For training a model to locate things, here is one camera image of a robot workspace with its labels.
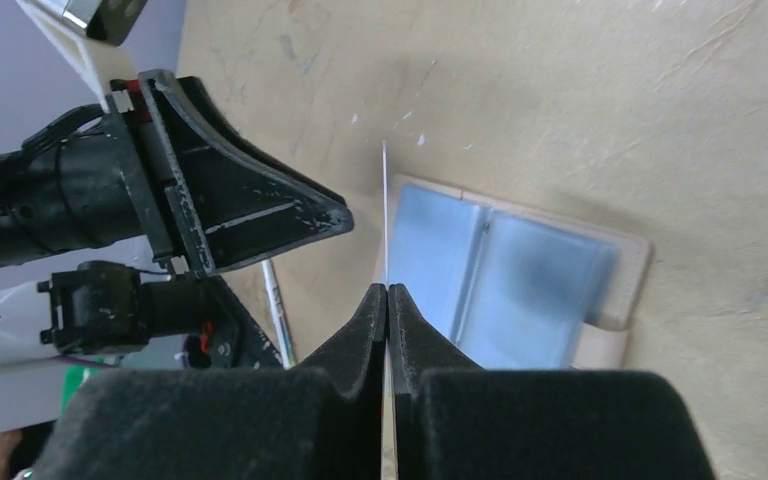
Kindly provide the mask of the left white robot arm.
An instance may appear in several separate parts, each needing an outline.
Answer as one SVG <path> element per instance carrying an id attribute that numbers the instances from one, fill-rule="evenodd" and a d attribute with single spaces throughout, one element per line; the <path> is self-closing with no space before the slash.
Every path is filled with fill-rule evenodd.
<path id="1" fill-rule="evenodd" d="M 340 195 L 241 138 L 199 79 L 115 80 L 0 155 L 0 268 L 141 236 L 150 261 L 0 291 L 0 367 L 94 367 L 177 335 L 195 368 L 274 365 L 224 274 L 353 226 Z"/>

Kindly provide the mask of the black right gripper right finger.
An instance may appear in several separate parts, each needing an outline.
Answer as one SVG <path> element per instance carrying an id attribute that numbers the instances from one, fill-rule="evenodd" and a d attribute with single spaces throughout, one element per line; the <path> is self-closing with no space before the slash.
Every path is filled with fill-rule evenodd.
<path id="1" fill-rule="evenodd" d="M 388 290 L 402 479 L 711 479 L 690 412 L 663 377 L 487 370 Z"/>

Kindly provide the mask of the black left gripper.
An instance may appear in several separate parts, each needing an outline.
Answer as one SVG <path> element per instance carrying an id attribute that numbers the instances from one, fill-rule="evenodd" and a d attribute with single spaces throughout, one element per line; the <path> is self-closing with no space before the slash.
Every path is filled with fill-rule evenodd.
<path id="1" fill-rule="evenodd" d="M 143 236 L 160 264 L 237 270 L 350 232 L 344 198 L 242 138 L 200 79 L 117 82 L 0 154 L 0 268 Z"/>

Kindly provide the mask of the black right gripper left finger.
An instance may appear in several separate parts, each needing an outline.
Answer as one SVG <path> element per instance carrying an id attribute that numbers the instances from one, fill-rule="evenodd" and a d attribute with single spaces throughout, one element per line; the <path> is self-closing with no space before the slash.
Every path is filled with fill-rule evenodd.
<path id="1" fill-rule="evenodd" d="M 71 398 L 36 479 L 377 479 L 387 290 L 295 367 L 111 369 Z"/>

